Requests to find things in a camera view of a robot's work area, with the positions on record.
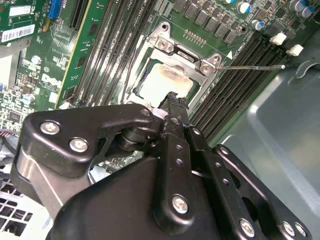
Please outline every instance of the hole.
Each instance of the hole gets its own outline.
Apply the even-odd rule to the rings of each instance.
[[[222,146],[222,147],[220,147],[220,150],[221,150],[221,152],[223,152],[224,154],[228,154],[228,150],[224,147],[224,146]]]
[[[175,117],[172,117],[172,118],[171,118],[171,121],[174,122],[174,123],[177,124],[177,125],[180,124],[180,121],[179,121],[177,118],[175,118]]]
[[[176,149],[177,149],[178,151],[182,151],[182,149],[183,149],[182,146],[180,146],[179,144],[177,144],[175,147],[176,147]]]
[[[167,31],[167,30],[168,30],[168,25],[163,24],[163,25],[161,26],[161,29],[162,29],[162,31]]]
[[[6,204],[16,207],[18,204],[15,201],[8,201]]]
[[[24,218],[24,220],[26,221],[26,222],[29,222],[30,221],[30,219],[31,219],[31,217],[32,217],[32,213],[31,212],[28,212],[28,214],[25,216],[25,218]]]
[[[241,187],[240,180],[231,171],[229,171],[229,174],[230,174],[230,176],[231,176],[231,178],[232,178],[232,180],[234,182],[234,185],[235,185],[236,189],[239,189]]]
[[[18,237],[24,232],[26,228],[26,224],[16,221],[9,221],[8,224],[5,226],[4,231],[12,233]]]
[[[0,212],[0,215],[9,217],[13,211],[14,209],[12,207],[5,206]]]
[[[223,183],[224,183],[225,185],[227,185],[227,186],[229,185],[229,181],[228,181],[227,179],[224,178],[222,181],[223,181]]]
[[[14,187],[14,186],[11,186],[11,185],[9,185],[9,184],[6,184],[6,185],[1,189],[2,192],[8,193],[8,194],[12,194],[12,193],[14,192],[14,190],[16,190],[15,187]]]
[[[182,166],[184,164],[184,161],[182,161],[180,158],[177,158],[175,162],[178,166]]]
[[[25,211],[22,211],[22,210],[15,210],[14,214],[13,214],[13,218],[14,219],[23,219],[24,216],[25,216],[26,212]]]

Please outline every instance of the integrated circuit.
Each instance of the integrated circuit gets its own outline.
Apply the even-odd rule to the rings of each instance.
[[[14,111],[10,111],[8,119],[14,123],[19,123],[20,119],[21,119],[21,115],[19,113],[14,112]]]
[[[97,24],[97,23],[92,23],[92,24],[90,25],[90,29],[89,29],[88,35],[93,35],[93,34],[95,34],[96,31],[97,31],[97,29],[98,29],[98,24]]]
[[[206,23],[207,19],[208,14],[206,14],[204,11],[200,11],[194,22],[199,26],[203,26]]]
[[[256,14],[255,18],[260,20],[260,21],[263,21],[266,16],[267,16],[267,12],[265,10],[263,10],[263,9],[260,9],[258,11],[258,13]]]
[[[228,20],[230,19],[230,16],[228,14],[224,15],[221,22],[223,22],[224,24],[226,24],[228,22]]]
[[[221,24],[219,26],[219,28],[217,29],[217,31],[215,32],[215,35],[218,38],[222,39],[224,37],[224,35],[226,34],[227,30],[228,30],[228,28],[225,25]]]
[[[196,15],[198,10],[198,7],[194,4],[190,4],[189,7],[187,8],[187,10],[185,11],[184,15],[188,18],[188,19],[193,19],[194,16]]]
[[[207,30],[207,31],[212,33],[216,29],[218,23],[219,23],[218,20],[216,20],[213,17],[211,17],[209,22],[205,26],[205,30]]]
[[[174,4],[173,9],[182,14],[185,10],[186,5],[187,0],[177,0]]]
[[[284,15],[285,15],[286,11],[283,10],[282,8],[279,8],[278,11],[276,11],[275,15],[278,17],[278,18],[282,18]]]

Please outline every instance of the silver screw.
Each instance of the silver screw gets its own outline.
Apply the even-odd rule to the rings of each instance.
[[[147,116],[147,117],[150,116],[150,112],[149,112],[147,109],[142,109],[142,110],[141,110],[141,113],[142,113],[143,115]]]
[[[287,223],[286,221],[283,222],[283,227],[284,227],[285,231],[290,236],[294,237],[296,235],[294,229],[292,228],[292,226],[289,223]]]
[[[78,153],[83,153],[88,149],[88,144],[82,138],[74,138],[69,143],[70,148]]]
[[[49,134],[49,135],[55,135],[58,132],[60,132],[60,127],[58,124],[47,121],[41,124],[40,129],[43,133]]]
[[[295,225],[295,228],[299,231],[299,233],[301,233],[304,237],[307,236],[306,231],[299,223],[296,222],[294,225]]]
[[[172,205],[174,209],[180,214],[185,214],[186,212],[188,212],[187,201],[182,196],[179,196],[179,195],[173,196]]]
[[[255,236],[255,230],[250,222],[242,218],[240,219],[240,226],[248,237],[253,238]]]
[[[199,129],[197,129],[197,128],[194,128],[193,131],[194,131],[195,134],[198,134],[198,135],[201,134],[201,132],[200,132]]]

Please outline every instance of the black ram slot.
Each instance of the black ram slot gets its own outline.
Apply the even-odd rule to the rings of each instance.
[[[284,59],[285,53],[260,36],[253,37],[232,66],[276,65]],[[192,124],[202,130],[210,141],[244,107],[251,94],[268,77],[269,71],[230,70],[220,78],[202,105],[191,118]]]
[[[85,11],[89,0],[76,0],[72,9],[69,27],[79,30],[82,20],[84,19]]]

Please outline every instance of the screw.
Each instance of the screw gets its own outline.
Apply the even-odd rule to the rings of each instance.
[[[163,41],[163,40],[159,41],[159,43],[158,43],[158,48],[159,48],[159,49],[161,49],[161,50],[166,50],[167,47],[168,47],[167,42],[165,42],[165,41]]]
[[[186,212],[188,212],[187,201],[182,196],[179,196],[179,195],[173,196],[172,205],[174,209],[180,214],[185,214]]]
[[[78,153],[83,153],[88,149],[88,144],[82,138],[74,138],[69,143],[70,148]]]
[[[248,237],[253,238],[255,236],[254,228],[252,227],[250,222],[248,222],[244,218],[240,219],[240,226]]]
[[[299,231],[299,233],[301,233],[304,237],[307,236],[304,228],[299,223],[296,222],[294,225],[295,225],[295,228]]]
[[[220,147],[221,152],[223,152],[224,154],[228,155],[228,150],[225,147]]]
[[[143,115],[147,116],[147,117],[150,116],[150,112],[149,112],[147,109],[145,109],[145,108],[141,110],[141,113],[142,113]]]
[[[194,128],[193,131],[194,131],[195,134],[198,134],[198,135],[201,134],[201,132],[200,132],[199,129],[197,129],[197,128]]]
[[[177,125],[180,124],[179,120],[178,120],[177,118],[175,118],[175,117],[172,117],[172,118],[171,118],[171,121],[174,122],[174,123],[177,124]]]
[[[290,236],[293,237],[293,236],[296,235],[294,229],[292,228],[292,226],[291,226],[289,223],[287,223],[286,221],[283,222],[283,227],[284,227],[285,231],[286,231]]]
[[[60,132],[59,125],[51,121],[46,121],[42,123],[40,126],[40,129],[43,133],[49,134],[49,135],[55,135],[58,132]]]

